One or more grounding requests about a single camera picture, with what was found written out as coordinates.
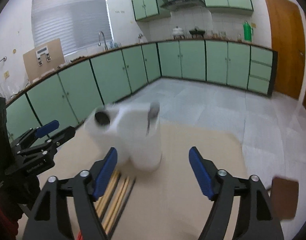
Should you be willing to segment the black chopstick silver band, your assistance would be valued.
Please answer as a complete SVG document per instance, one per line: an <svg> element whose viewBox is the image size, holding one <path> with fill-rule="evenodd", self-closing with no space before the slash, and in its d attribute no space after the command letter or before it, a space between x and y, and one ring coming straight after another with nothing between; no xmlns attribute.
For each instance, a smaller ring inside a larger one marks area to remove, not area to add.
<svg viewBox="0 0 306 240"><path fill-rule="evenodd" d="M124 202L122 204L122 207L118 211L118 214L117 214L116 219L114 220L113 226L111 226L111 228L110 228L110 231L109 231L109 234L108 234L109 239L112 239L112 237L113 237L113 234L114 234L114 232L116 230L116 227L117 227L117 225L118 225L118 223L119 223L119 221L120 221L120 219L122 217L122 214L123 214L123 212L124 212L124 210L126 208L128 200L130 198L130 195L131 195L131 193L133 191L133 187L134 187L135 183L136 183L136 178L133 179L132 184L130 186L130 189L129 189L126 197L124 198Z"/></svg>

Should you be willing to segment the white double utensil holder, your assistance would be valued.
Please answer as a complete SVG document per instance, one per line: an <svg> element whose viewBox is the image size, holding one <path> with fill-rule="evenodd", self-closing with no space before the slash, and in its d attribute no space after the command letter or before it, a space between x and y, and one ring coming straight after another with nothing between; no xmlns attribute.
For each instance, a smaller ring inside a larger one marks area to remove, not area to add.
<svg viewBox="0 0 306 240"><path fill-rule="evenodd" d="M84 129L101 153L117 150L117 164L128 161L141 171L151 172L162 160L160 103L119 103L96 108Z"/></svg>

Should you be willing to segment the green lower kitchen cabinets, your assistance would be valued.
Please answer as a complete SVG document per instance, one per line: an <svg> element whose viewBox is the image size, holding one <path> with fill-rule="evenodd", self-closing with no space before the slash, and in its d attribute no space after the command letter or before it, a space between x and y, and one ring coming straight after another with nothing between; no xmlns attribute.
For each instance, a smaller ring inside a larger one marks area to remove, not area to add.
<svg viewBox="0 0 306 240"><path fill-rule="evenodd" d="M7 104L11 140L57 120L79 126L102 105L118 102L161 79L215 83L271 96L278 53L217 40L150 42L79 59L24 89Z"/></svg>

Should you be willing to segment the chrome sink faucet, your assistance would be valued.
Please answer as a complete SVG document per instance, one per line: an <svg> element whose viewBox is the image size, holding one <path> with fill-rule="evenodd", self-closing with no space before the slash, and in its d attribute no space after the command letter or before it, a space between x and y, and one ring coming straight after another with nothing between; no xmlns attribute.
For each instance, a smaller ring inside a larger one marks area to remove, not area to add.
<svg viewBox="0 0 306 240"><path fill-rule="evenodd" d="M99 38L99 41L98 41L98 46L101 47L101 46L104 46L104 50L105 51L108 51L108 46L107 46L107 43L106 43L106 38L105 38L105 35L102 31L100 31L98 33L98 38Z"/></svg>

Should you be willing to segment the window roller blind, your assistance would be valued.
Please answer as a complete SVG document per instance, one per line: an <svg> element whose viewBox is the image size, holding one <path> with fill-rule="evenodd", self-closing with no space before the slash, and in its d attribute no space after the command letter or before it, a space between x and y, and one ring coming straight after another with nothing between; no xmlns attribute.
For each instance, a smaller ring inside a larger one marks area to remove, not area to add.
<svg viewBox="0 0 306 240"><path fill-rule="evenodd" d="M63 54L96 46L98 34L113 41L107 0L32 0L34 45L60 39Z"/></svg>

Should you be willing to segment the white cooking pot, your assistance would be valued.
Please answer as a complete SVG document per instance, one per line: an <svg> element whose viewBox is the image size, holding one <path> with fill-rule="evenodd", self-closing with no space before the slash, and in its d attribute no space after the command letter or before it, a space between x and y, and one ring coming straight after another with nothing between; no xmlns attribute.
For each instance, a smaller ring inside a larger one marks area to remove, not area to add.
<svg viewBox="0 0 306 240"><path fill-rule="evenodd" d="M176 39L184 39L185 35L184 35L184 31L182 28L176 26L175 28L172 29L172 36L173 38Z"/></svg>

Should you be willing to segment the brown wooden door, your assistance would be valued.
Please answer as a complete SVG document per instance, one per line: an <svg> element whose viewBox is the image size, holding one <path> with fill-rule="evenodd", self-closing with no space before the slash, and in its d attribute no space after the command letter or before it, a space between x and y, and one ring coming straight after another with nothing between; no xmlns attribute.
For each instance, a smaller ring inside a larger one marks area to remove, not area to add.
<svg viewBox="0 0 306 240"><path fill-rule="evenodd" d="M305 70L305 34L298 6L289 0L265 0L272 49L278 52L274 89L299 99Z"/></svg>

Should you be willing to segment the black wok on stove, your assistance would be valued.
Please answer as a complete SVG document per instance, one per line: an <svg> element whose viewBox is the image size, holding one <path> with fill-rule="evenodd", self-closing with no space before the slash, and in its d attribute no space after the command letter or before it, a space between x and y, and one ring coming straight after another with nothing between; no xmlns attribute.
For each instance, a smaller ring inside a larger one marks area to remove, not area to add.
<svg viewBox="0 0 306 240"><path fill-rule="evenodd" d="M206 31L199 28L194 28L190 30L189 33L194 39L204 39Z"/></svg>

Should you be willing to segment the green thermos jug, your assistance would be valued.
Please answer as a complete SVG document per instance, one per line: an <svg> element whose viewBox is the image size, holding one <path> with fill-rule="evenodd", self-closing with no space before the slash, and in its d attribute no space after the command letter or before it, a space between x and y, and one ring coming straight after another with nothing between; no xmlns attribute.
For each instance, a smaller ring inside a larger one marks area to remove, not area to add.
<svg viewBox="0 0 306 240"><path fill-rule="evenodd" d="M247 21L243 23L243 33L244 33L244 40L247 42L252 42L253 28Z"/></svg>

